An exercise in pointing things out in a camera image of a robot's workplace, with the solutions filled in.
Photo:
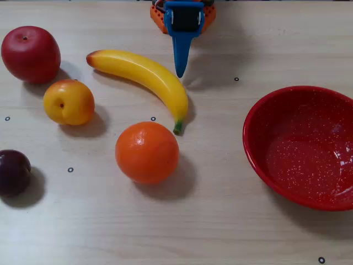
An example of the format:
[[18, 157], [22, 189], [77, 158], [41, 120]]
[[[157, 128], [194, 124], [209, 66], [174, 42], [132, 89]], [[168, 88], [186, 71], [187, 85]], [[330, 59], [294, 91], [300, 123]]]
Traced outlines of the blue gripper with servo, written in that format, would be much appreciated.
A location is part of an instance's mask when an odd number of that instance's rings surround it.
[[195, 1], [167, 1], [165, 26], [172, 37], [176, 75], [184, 75], [191, 42], [201, 34], [204, 24], [204, 4]]

